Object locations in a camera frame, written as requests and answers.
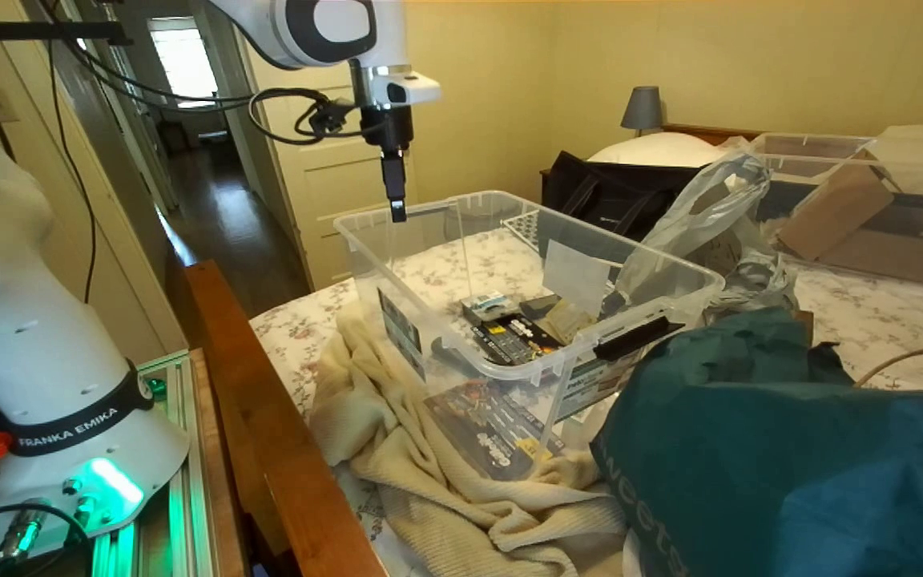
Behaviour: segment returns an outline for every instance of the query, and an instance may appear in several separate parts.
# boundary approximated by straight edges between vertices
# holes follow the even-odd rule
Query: hallway
[[[170,156],[179,211],[170,246],[179,265],[214,260],[246,316],[308,294],[301,258],[246,190],[227,139],[201,139]]]

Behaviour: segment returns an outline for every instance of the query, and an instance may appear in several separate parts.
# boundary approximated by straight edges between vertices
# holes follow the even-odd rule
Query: white blanket
[[[374,329],[363,312],[338,313],[308,423],[330,468],[379,483],[385,519],[429,575],[636,575],[621,565],[626,519],[590,451],[541,462],[529,480],[480,477]]]

